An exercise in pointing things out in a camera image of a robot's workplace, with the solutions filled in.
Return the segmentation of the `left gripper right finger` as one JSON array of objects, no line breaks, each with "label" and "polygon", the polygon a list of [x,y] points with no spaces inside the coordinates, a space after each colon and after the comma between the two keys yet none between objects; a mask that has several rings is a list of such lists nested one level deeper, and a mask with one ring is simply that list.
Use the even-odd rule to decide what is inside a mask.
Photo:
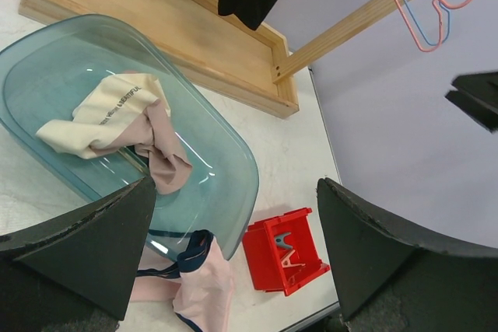
[{"label": "left gripper right finger", "polygon": [[497,251],[445,236],[334,180],[317,207],[341,317],[351,331],[495,331]]}]

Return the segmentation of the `beige pink underwear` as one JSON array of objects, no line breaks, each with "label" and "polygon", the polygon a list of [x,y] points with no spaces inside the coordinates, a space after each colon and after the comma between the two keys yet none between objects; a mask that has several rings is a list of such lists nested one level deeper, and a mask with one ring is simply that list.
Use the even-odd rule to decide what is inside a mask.
[{"label": "beige pink underwear", "polygon": [[147,158],[160,194],[188,181],[193,166],[170,119],[171,109],[157,76],[109,75],[72,111],[70,121],[51,120],[36,136],[58,153],[94,159],[133,147]]}]

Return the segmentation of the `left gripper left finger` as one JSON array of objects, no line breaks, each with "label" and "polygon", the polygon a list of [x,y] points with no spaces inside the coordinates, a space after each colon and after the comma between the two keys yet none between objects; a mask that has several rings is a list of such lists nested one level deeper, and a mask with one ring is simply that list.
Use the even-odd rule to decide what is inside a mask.
[{"label": "left gripper left finger", "polygon": [[116,331],[156,201],[144,177],[1,237],[3,331]]}]

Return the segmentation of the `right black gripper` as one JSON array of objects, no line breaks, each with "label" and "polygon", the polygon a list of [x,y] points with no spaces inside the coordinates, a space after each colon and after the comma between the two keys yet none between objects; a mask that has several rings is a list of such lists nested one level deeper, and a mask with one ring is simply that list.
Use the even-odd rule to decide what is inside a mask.
[{"label": "right black gripper", "polygon": [[497,132],[497,72],[459,75],[445,98],[489,132]]}]

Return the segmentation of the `teal clothespin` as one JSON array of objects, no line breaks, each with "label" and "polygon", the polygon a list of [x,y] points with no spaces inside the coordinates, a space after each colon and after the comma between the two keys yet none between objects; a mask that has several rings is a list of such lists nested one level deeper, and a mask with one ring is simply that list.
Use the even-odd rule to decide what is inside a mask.
[{"label": "teal clothespin", "polygon": [[286,242],[286,238],[291,234],[291,232],[284,232],[274,236],[274,242],[277,247],[284,250],[292,250],[293,246]]}]

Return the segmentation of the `pink underwear navy trim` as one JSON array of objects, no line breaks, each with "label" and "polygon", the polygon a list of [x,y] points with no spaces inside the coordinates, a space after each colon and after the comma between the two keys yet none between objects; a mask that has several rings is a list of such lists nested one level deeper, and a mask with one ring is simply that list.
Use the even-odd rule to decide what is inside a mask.
[{"label": "pink underwear navy trim", "polygon": [[130,300],[171,301],[177,317],[193,331],[226,331],[233,287],[230,263],[216,237],[198,230],[175,260],[144,248]]}]

